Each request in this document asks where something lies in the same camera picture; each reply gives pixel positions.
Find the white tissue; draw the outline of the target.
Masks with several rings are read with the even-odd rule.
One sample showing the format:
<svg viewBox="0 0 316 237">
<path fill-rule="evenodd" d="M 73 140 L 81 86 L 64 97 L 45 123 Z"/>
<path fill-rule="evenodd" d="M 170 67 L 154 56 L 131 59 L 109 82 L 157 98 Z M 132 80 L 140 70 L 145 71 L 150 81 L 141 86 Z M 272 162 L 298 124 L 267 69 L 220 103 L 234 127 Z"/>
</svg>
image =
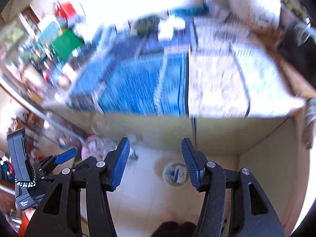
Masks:
<svg viewBox="0 0 316 237">
<path fill-rule="evenodd" d="M 186 22 L 183 18 L 171 15 L 166 20 L 161 20 L 158 24 L 158 40 L 170 41 L 175 31 L 185 30 Z"/>
</svg>

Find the white trash bucket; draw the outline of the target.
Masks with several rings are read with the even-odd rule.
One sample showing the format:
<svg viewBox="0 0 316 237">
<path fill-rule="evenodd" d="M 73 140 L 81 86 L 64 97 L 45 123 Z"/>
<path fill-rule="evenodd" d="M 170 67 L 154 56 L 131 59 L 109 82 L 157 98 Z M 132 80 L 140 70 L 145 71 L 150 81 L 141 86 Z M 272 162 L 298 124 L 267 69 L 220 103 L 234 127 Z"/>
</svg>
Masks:
<svg viewBox="0 0 316 237">
<path fill-rule="evenodd" d="M 171 162 L 163 170 L 164 182 L 175 188 L 185 186 L 189 180 L 186 165 L 182 162 Z"/>
</svg>

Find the pink bowl with scraps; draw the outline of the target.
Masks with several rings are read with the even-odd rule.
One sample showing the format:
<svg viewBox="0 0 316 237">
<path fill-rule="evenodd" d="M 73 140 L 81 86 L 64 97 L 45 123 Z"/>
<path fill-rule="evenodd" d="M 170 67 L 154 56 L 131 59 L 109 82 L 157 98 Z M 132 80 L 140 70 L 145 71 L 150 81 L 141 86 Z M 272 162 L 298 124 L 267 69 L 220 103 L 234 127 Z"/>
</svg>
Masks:
<svg viewBox="0 0 316 237">
<path fill-rule="evenodd" d="M 95 157 L 97 161 L 103 161 L 110 151 L 116 150 L 117 143 L 114 139 L 91 135 L 82 144 L 81 159 Z"/>
</svg>

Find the yellow-green cabinet front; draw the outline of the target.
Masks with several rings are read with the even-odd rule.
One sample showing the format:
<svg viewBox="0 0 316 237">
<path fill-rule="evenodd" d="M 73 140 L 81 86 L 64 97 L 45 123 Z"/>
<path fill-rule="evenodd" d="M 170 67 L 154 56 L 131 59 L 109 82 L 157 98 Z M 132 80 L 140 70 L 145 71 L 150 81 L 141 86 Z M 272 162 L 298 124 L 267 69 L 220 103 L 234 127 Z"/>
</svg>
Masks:
<svg viewBox="0 0 316 237">
<path fill-rule="evenodd" d="M 116 140 L 128 137 L 134 146 L 165 151 L 179 151 L 182 139 L 188 137 L 196 150 L 216 155 L 247 152 L 299 113 L 295 110 L 276 118 L 179 118 L 120 113 L 104 115 L 73 110 L 57 102 L 48 103 L 44 108 L 48 115 L 60 116 L 90 134 Z"/>
</svg>

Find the green metal tin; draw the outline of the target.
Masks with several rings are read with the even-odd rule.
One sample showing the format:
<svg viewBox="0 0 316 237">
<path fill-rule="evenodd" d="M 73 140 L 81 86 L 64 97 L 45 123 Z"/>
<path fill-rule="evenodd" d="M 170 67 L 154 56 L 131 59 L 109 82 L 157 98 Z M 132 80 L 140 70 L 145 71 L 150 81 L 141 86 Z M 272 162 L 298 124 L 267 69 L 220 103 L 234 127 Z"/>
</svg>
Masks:
<svg viewBox="0 0 316 237">
<path fill-rule="evenodd" d="M 72 51 L 82 45 L 84 45 L 83 40 L 77 37 L 72 29 L 67 29 L 62 35 L 56 37 L 49 47 L 61 61 L 66 62 Z"/>
</svg>

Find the blue patterned patchwork tablecloth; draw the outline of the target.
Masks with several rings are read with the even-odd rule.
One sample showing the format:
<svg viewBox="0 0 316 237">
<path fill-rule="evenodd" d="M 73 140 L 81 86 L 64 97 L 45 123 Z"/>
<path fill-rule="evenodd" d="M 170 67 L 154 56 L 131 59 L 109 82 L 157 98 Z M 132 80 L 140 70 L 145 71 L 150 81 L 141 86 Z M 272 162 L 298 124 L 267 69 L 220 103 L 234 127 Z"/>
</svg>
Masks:
<svg viewBox="0 0 316 237">
<path fill-rule="evenodd" d="M 172 40 L 158 24 L 185 20 Z M 85 45 L 72 64 L 83 66 L 66 105 L 74 110 L 172 117 L 287 116 L 305 105 L 257 34 L 227 12 L 175 10 L 129 22 L 123 29 L 75 27 Z"/>
</svg>

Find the red container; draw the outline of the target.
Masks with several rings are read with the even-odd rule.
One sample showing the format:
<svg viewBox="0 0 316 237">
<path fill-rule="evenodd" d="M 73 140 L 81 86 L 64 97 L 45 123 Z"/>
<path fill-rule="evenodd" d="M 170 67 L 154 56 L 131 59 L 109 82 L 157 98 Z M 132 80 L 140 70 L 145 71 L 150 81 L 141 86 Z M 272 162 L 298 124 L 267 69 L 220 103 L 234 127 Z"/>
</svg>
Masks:
<svg viewBox="0 0 316 237">
<path fill-rule="evenodd" d="M 59 1 L 53 4 L 54 15 L 57 18 L 63 18 L 64 20 L 69 20 L 78 16 L 79 14 L 75 10 L 74 6 L 70 2 L 60 3 Z"/>
</svg>

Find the black cloth bundle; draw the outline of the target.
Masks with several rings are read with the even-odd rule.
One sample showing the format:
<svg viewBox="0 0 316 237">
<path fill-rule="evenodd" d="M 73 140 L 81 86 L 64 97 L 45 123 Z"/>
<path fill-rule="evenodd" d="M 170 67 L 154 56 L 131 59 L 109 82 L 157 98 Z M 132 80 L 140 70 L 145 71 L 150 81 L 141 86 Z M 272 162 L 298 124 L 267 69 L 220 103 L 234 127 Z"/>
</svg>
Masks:
<svg viewBox="0 0 316 237">
<path fill-rule="evenodd" d="M 301 22 L 289 22 L 278 51 L 315 87 L 315 28 L 308 28 Z"/>
</svg>

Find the white rice cooker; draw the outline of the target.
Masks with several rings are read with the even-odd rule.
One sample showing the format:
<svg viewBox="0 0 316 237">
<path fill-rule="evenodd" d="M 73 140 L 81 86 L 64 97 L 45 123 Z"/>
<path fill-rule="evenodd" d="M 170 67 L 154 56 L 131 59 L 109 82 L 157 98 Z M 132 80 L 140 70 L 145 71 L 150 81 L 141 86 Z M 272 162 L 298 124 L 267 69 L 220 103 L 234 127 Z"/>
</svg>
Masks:
<svg viewBox="0 0 316 237">
<path fill-rule="evenodd" d="M 279 27 L 281 0 L 229 0 L 229 7 L 234 14 L 254 27 Z"/>
</svg>

